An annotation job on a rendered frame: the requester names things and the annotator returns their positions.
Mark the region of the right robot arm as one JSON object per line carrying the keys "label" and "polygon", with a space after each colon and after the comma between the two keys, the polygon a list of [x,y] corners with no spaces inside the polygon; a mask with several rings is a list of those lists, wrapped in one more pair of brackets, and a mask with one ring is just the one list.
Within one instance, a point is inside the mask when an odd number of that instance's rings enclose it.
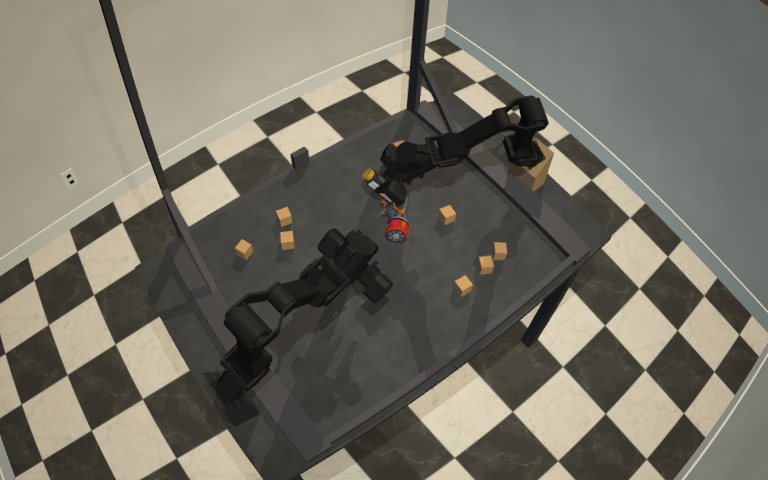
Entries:
{"label": "right robot arm", "polygon": [[[245,394],[241,389],[248,391],[269,372],[273,360],[264,347],[278,336],[283,318],[296,305],[294,309],[306,304],[315,308],[330,304],[350,283],[351,275],[367,269],[368,261],[379,249],[359,230],[348,232],[345,239],[331,259],[325,254],[316,258],[301,272],[299,280],[276,282],[266,291],[248,293],[226,312],[224,325],[238,337],[237,344],[220,362],[225,368],[222,377],[212,381],[211,385],[229,404]],[[248,305],[266,300],[282,313],[274,331]]]}

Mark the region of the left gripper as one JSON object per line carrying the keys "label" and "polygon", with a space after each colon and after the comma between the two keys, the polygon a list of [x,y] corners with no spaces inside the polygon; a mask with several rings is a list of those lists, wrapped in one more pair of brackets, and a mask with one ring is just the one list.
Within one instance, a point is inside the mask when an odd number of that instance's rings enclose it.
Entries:
{"label": "left gripper", "polygon": [[394,169],[391,170],[388,168],[381,175],[385,179],[385,183],[382,183],[374,191],[376,193],[384,193],[397,206],[400,206],[405,203],[407,195],[404,182],[410,185],[412,184],[413,179],[417,177],[420,179],[424,178],[424,172],[420,171],[418,167],[409,165],[407,165],[407,167],[399,174],[396,174],[397,172],[395,173]]}

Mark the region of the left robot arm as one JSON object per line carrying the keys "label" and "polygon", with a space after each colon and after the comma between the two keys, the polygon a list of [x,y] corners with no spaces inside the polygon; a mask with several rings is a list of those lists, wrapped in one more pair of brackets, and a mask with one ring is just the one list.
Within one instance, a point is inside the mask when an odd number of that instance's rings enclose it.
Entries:
{"label": "left robot arm", "polygon": [[[516,105],[519,105],[521,116],[518,125],[511,123],[507,113]],[[540,98],[535,96],[515,98],[506,107],[493,110],[492,114],[459,133],[449,132],[425,137],[426,144],[423,145],[402,142],[396,147],[388,144],[380,160],[385,167],[391,170],[395,168],[396,174],[402,172],[407,165],[418,167],[420,171],[426,173],[437,166],[439,168],[455,166],[469,155],[474,146],[500,132],[512,130],[515,133],[504,137],[503,140],[508,160],[512,164],[515,161],[517,166],[527,166],[531,169],[546,159],[537,143],[535,146],[532,138],[536,132],[544,130],[548,124]],[[434,141],[437,141],[439,150]]]}

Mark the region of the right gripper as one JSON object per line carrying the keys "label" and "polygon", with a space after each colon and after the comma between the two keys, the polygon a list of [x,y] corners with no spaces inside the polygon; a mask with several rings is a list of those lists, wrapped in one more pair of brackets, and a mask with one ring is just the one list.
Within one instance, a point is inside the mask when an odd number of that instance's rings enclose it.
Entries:
{"label": "right gripper", "polygon": [[[318,244],[318,250],[330,259],[341,246],[340,243],[343,241],[344,236],[337,229],[331,229],[326,233],[326,235]],[[361,284],[366,288],[363,291],[363,294],[366,295],[373,303],[379,302],[393,286],[393,282],[384,274],[382,274],[381,270],[377,267],[377,261],[374,261],[368,269],[364,271],[357,270],[353,275],[351,275],[350,283],[355,280],[361,282]]]}

